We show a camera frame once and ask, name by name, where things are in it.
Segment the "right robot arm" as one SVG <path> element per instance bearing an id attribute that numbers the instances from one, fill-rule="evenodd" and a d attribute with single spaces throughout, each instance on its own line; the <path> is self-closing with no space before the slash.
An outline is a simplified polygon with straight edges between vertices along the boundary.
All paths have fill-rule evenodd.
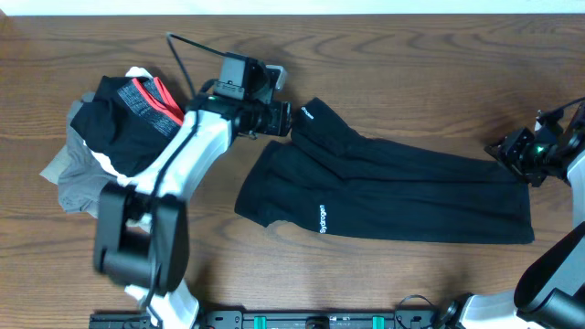
<path id="1" fill-rule="evenodd" d="M 534 130 L 508 134 L 485 151 L 533 187 L 554 176 L 571 188 L 573 229 L 536 260 L 513 291 L 466 294 L 452 301 L 435 328 L 575 328 L 584 326 L 584 100 L 567 127 L 565 107 L 541 112 Z"/>

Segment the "black long pants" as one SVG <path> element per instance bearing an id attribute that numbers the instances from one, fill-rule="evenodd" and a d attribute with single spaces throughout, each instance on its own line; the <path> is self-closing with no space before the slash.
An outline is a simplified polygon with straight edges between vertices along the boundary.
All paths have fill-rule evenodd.
<path id="1" fill-rule="evenodd" d="M 269 143 L 236 212 L 319 234 L 471 244 L 528 244 L 529 193 L 492 161 L 370 139 L 323 101 L 300 110 L 288 143 Z"/>

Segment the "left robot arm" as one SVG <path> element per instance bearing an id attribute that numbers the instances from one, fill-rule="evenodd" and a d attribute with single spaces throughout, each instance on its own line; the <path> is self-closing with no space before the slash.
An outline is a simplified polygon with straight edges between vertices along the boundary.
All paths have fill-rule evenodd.
<path id="1" fill-rule="evenodd" d="M 187 204 L 209 167 L 238 135 L 285 136 L 288 101 L 243 101 L 199 93 L 154 177 L 101 191 L 94 268 L 138 302 L 135 311 L 96 312 L 91 328 L 196 328 L 198 300 L 184 276 L 189 259 Z"/>

